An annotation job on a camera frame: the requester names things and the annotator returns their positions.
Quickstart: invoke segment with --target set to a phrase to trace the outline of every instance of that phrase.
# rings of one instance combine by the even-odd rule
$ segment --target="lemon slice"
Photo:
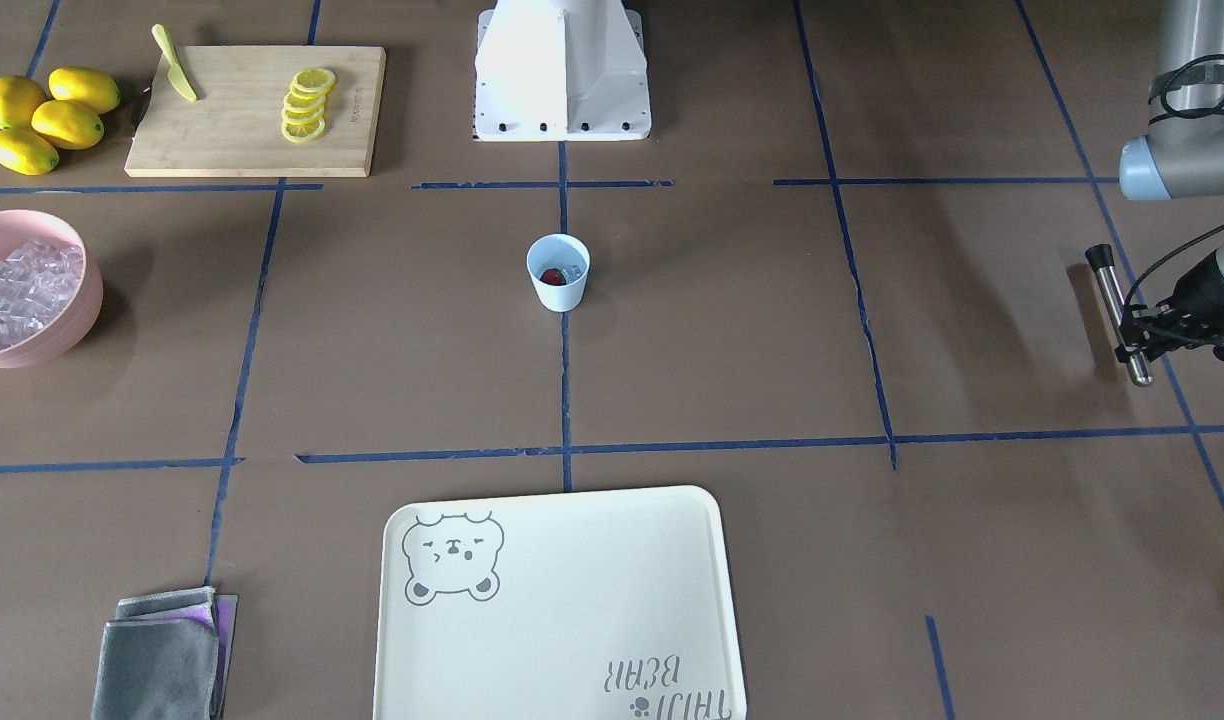
[[[328,122],[319,115],[318,122],[315,124],[283,124],[283,140],[291,142],[310,142],[316,137],[323,135],[323,131],[328,129]]]
[[[300,92],[288,92],[283,97],[284,110],[308,111],[323,107],[328,96],[301,96]]]
[[[283,122],[289,124],[289,126],[307,126],[307,124],[318,122],[322,116],[323,105],[311,110],[293,110],[284,105],[282,111]]]
[[[337,84],[337,73],[332,70],[305,69],[296,73],[289,89],[301,96],[327,96],[333,84]]]

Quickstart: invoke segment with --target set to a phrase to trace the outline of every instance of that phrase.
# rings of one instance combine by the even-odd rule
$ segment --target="bowl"
[[[102,310],[102,273],[87,252],[82,238],[78,238],[78,233],[67,222],[38,209],[0,211],[0,260],[6,260],[32,238],[39,238],[59,249],[77,247],[83,258],[83,273],[78,280],[78,290],[51,323],[44,324],[26,340],[0,350],[0,369],[26,369],[53,360],[83,340]]]

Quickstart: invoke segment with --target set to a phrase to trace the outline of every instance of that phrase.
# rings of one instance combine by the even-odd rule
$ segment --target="cutting board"
[[[186,100],[159,60],[151,105],[136,129],[131,178],[366,178],[376,137],[383,47],[179,47],[190,84]],[[301,69],[337,73],[328,129],[310,142],[279,132],[283,97]]]

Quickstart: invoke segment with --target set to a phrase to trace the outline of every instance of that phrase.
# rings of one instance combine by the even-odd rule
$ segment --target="bear face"
[[[412,605],[428,605],[438,593],[470,593],[480,602],[492,600],[501,584],[497,578],[497,552],[504,542],[501,524],[487,516],[472,520],[469,516],[439,516],[416,524],[403,534],[403,555],[408,557],[405,593]]]

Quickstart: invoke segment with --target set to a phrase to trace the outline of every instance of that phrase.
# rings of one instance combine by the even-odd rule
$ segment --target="white cup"
[[[561,271],[567,284],[543,283],[540,278],[551,268]],[[585,278],[590,276],[590,251],[585,242],[570,234],[547,234],[528,250],[528,273],[540,304],[554,313],[567,313],[581,301],[585,293]]]

